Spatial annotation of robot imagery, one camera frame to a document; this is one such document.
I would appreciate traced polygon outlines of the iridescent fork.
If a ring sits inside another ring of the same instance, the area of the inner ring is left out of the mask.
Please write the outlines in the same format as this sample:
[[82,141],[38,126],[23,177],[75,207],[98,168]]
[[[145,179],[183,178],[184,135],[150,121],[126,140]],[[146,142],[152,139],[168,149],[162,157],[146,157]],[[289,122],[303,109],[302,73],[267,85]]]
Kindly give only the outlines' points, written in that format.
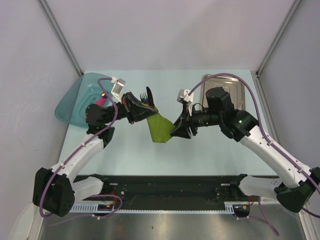
[[149,104],[149,99],[148,99],[148,95],[147,93],[143,92],[139,95],[140,97],[140,101],[143,103],[143,104],[146,104],[148,105]]

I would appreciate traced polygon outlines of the green paper napkin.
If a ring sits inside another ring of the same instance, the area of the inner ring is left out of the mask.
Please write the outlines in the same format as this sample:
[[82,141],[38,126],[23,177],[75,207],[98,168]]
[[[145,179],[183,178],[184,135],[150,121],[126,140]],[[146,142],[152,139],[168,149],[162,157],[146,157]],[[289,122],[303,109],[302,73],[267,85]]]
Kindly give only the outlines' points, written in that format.
[[160,113],[147,118],[147,124],[153,143],[167,143],[171,138],[171,132],[175,129],[175,125],[163,117]]

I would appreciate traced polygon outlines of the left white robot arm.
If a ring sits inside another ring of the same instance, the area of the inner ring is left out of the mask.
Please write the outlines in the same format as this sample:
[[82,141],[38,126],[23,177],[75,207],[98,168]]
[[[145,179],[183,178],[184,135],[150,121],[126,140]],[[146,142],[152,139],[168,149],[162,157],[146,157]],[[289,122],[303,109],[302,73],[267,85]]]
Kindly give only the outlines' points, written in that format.
[[126,118],[130,124],[134,124],[158,113],[149,87],[140,98],[127,92],[118,103],[113,101],[110,106],[105,107],[104,103],[109,97],[105,93],[102,99],[86,108],[88,130],[74,152],[51,168],[42,167],[37,171],[32,202],[39,207],[43,218],[50,215],[64,217],[75,203],[82,200],[112,198],[107,177],[92,174],[80,181],[76,181],[76,177],[87,163],[111,142],[115,121]]

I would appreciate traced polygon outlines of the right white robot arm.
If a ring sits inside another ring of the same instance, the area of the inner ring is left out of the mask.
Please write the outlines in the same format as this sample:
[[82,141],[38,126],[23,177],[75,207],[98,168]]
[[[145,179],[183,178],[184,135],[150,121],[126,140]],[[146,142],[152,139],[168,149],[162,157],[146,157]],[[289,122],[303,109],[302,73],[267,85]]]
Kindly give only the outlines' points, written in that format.
[[310,168],[295,158],[288,160],[288,152],[262,134],[263,128],[255,117],[236,109],[230,94],[222,87],[205,93],[208,106],[202,110],[195,110],[193,95],[189,92],[182,89],[178,94],[182,112],[170,135],[190,139],[199,127],[219,126],[226,137],[253,151],[277,174],[276,178],[240,174],[230,184],[231,196],[237,201],[247,196],[275,199],[287,210],[300,212],[320,183],[320,169]]

